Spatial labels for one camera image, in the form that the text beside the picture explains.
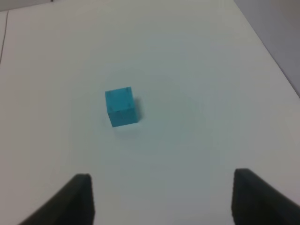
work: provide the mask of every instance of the cube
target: cube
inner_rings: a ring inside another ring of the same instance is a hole
[[[105,99],[113,128],[138,122],[131,87],[106,91]]]

